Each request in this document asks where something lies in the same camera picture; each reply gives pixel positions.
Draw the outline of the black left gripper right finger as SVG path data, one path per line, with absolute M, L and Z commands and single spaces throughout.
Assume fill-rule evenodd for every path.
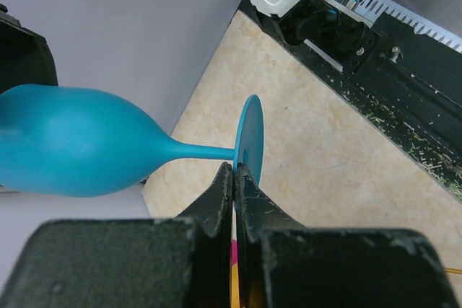
M 412 229 L 308 228 L 235 171 L 242 307 L 457 307 L 435 248 Z

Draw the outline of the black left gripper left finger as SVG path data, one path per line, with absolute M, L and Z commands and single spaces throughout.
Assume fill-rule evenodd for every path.
M 3 307 L 228 307 L 232 168 L 171 219 L 55 220 L 31 235 Z

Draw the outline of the blue wine glass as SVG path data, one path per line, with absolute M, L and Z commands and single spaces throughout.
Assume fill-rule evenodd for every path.
M 24 84 L 1 95 L 1 184 L 24 193 L 107 195 L 176 159 L 246 164 L 261 176 L 261 101 L 243 107 L 231 149 L 171 138 L 142 109 L 96 89 Z

